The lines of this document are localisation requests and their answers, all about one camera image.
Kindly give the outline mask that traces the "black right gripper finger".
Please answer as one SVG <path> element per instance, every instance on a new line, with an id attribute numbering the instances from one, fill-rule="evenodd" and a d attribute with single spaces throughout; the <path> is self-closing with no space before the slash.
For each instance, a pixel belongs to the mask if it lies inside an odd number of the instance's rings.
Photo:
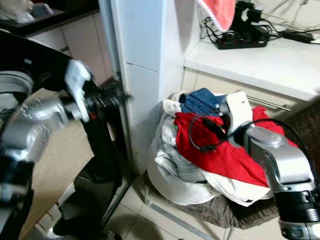
<path id="1" fill-rule="evenodd" d="M 208 143 L 220 143 L 227 139 L 226 131 L 221 125 L 217 124 L 213 119 L 204 118 L 202 119 L 202 124 L 206 128 L 205 140 Z"/>

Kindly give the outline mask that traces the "black power brick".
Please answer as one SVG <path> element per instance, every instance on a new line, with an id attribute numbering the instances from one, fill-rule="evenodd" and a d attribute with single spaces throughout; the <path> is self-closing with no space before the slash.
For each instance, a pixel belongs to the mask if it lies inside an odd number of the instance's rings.
<path id="1" fill-rule="evenodd" d="M 311 30 L 281 30 L 278 32 L 279 36 L 290 41 L 301 42 L 303 44 L 320 45 L 316 42 L 313 32 L 320 31 L 320 29 Z"/>

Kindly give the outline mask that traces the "red garment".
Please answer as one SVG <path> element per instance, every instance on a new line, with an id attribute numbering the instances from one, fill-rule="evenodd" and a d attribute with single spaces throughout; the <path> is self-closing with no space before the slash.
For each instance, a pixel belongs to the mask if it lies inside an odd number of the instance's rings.
<path id="1" fill-rule="evenodd" d="M 256 106 L 252 111 L 254 121 L 269 118 L 266 108 L 263 106 Z M 202 152 L 192 146 L 189 140 L 188 128 L 195 117 L 197 115 L 194 113 L 178 112 L 175 114 L 174 125 L 177 126 L 176 146 L 181 156 L 206 172 L 249 183 L 250 185 L 268 187 L 263 167 L 254 162 L 244 148 L 233 146 L 230 142 L 224 142 L 215 151 Z M 203 119 L 211 120 L 217 125 L 223 123 L 218 116 L 205 116 L 197 119 L 192 126 L 192 139 L 198 146 L 217 143 L 218 140 L 215 134 L 203 125 Z M 254 125 L 274 131 L 280 135 L 285 133 L 283 128 L 274 122 L 263 121 Z"/>

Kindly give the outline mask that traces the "white grey striped shirt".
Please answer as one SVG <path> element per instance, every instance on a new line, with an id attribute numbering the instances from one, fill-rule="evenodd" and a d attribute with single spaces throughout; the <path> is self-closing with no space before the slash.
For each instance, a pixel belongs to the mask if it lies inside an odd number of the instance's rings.
<path id="1" fill-rule="evenodd" d="M 167 114 L 160 119 L 155 137 L 151 142 L 157 151 L 155 162 L 181 181 L 205 184 L 207 181 L 199 167 L 178 153 L 178 128 L 174 124 L 174 119 L 173 116 Z"/>

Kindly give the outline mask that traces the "black plug adapter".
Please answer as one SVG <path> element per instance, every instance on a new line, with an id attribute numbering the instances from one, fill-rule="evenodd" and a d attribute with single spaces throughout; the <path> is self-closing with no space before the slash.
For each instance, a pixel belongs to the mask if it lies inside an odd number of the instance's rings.
<path id="1" fill-rule="evenodd" d="M 235 3 L 235 11 L 231 22 L 230 30 L 233 32 L 241 32 L 249 30 L 262 19 L 262 7 L 256 4 L 238 0 Z"/>

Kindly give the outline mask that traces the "black power strip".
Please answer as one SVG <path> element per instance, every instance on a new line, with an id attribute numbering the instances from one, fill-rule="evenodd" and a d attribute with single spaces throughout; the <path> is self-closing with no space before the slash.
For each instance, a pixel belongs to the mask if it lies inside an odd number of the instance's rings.
<path id="1" fill-rule="evenodd" d="M 263 48 L 267 45 L 270 35 L 267 32 L 224 32 L 214 45 L 218 50 L 242 50 Z"/>

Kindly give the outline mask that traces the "pink towel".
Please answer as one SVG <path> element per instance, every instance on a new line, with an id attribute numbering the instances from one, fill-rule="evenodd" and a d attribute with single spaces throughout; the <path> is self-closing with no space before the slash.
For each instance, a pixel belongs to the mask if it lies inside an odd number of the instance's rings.
<path id="1" fill-rule="evenodd" d="M 236 0 L 196 0 L 222 32 L 228 32 L 233 24 Z"/>

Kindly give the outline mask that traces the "blue jeans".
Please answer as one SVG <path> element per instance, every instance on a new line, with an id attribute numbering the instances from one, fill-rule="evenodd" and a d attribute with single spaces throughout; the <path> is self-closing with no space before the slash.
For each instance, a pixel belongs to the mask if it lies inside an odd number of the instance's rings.
<path id="1" fill-rule="evenodd" d="M 215 95 L 208 88 L 202 87 L 190 93 L 182 93 L 178 102 L 181 112 L 185 114 L 217 117 L 218 106 L 225 98 L 225 94 Z"/>

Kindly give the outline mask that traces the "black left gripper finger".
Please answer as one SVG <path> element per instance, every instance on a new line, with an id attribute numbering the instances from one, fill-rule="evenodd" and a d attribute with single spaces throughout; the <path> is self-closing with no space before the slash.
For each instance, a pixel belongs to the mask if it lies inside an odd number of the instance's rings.
<path id="1" fill-rule="evenodd" d="M 115 82 L 115 101 L 119 106 L 126 106 L 126 104 L 134 99 L 134 96 L 127 92 L 124 84 L 117 80 Z"/>

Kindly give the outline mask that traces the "white bowl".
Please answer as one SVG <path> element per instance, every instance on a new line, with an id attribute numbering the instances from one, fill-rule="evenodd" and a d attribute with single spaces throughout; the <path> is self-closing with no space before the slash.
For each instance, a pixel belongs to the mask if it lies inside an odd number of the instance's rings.
<path id="1" fill-rule="evenodd" d="M 18 24 L 35 21 L 32 0 L 0 0 L 0 20 L 14 20 Z"/>

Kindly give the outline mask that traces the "white cabinet column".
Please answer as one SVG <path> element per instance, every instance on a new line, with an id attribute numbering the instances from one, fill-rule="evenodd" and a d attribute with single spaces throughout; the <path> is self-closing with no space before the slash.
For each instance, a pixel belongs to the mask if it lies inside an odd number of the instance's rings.
<path id="1" fill-rule="evenodd" d="M 198 34 L 196 0 L 98 0 L 116 80 L 129 94 L 123 125 L 132 170 L 154 160 L 162 103 L 182 87 L 185 53 Z"/>

